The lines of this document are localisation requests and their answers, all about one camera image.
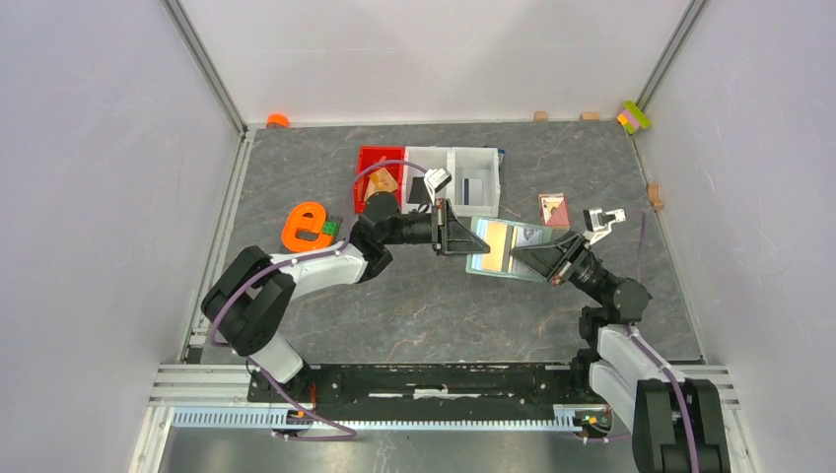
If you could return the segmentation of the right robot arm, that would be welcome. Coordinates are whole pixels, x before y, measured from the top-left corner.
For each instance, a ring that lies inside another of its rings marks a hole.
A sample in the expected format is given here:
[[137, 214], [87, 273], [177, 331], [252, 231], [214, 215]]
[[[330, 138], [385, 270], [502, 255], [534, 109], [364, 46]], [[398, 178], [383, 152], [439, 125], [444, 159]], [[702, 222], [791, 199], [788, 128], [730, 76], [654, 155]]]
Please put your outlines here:
[[510, 254], [551, 285], [569, 283], [597, 303], [579, 318], [589, 345], [572, 361], [569, 386], [583, 402], [608, 403], [629, 429], [639, 471], [731, 471], [717, 386], [676, 369], [636, 326], [652, 299], [644, 285], [607, 270], [575, 232]]

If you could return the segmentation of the gold credit card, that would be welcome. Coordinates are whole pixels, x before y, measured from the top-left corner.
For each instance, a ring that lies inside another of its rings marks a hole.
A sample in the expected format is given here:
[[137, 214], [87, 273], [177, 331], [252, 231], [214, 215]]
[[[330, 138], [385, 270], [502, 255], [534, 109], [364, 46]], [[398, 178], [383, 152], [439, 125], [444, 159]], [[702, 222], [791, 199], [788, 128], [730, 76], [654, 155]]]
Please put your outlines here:
[[397, 179], [386, 168], [375, 169], [369, 174], [364, 200], [380, 192], [395, 194], [398, 188]]
[[515, 241], [516, 227], [495, 220], [480, 223], [480, 237], [490, 245], [490, 252], [481, 254], [475, 267], [492, 273], [510, 273], [512, 268], [511, 246]]

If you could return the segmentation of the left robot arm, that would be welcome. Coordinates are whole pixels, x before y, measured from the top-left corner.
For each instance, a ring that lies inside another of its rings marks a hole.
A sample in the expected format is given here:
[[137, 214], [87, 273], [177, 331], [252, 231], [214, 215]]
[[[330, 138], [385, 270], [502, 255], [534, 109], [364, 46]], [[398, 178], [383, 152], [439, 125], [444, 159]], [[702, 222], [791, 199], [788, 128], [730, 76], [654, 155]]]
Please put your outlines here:
[[294, 300], [379, 276], [392, 262], [393, 245], [428, 245], [440, 256], [486, 254], [490, 246], [454, 213], [447, 199], [420, 213], [400, 211], [389, 193], [376, 193], [350, 234], [325, 249], [270, 255], [258, 246], [242, 250], [200, 304], [211, 321], [207, 339], [223, 337], [238, 356], [272, 378], [274, 391], [298, 401], [309, 391], [307, 364], [280, 334]]

